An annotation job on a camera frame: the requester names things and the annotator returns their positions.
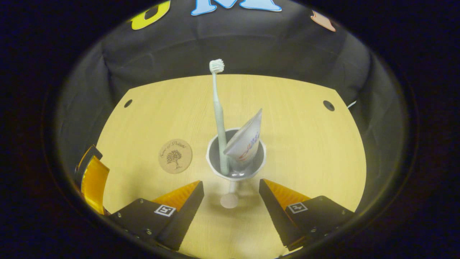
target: toothbrush head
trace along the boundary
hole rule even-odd
[[[224,62],[221,59],[211,60],[209,62],[209,70],[213,74],[221,73],[224,71]]]

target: toothbrush handle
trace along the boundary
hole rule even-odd
[[[220,173],[226,176],[229,174],[228,159],[224,154],[224,150],[227,147],[227,137],[225,136],[224,111],[218,101],[214,102],[214,115],[216,116],[217,138],[219,141]]]

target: toothbrush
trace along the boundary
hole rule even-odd
[[[217,96],[216,82],[216,74],[224,71],[224,62],[221,59],[211,60],[209,62],[209,70],[213,75],[214,115],[216,117],[217,138],[219,141],[220,173],[226,176],[229,174],[228,159],[224,155],[224,149],[227,147],[227,137],[225,136],[224,111]]]

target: yellow letter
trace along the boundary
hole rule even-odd
[[[132,29],[142,29],[147,27],[148,25],[158,21],[163,15],[165,15],[169,11],[169,3],[171,1],[164,2],[162,4],[157,5],[158,6],[158,11],[156,14],[147,20],[145,19],[145,14],[150,10],[146,10],[143,13],[138,14],[135,16],[133,19],[131,19],[131,28]]]

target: round coaster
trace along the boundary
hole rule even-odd
[[[181,139],[173,139],[164,144],[158,153],[160,166],[170,174],[178,174],[192,161],[192,148]]]

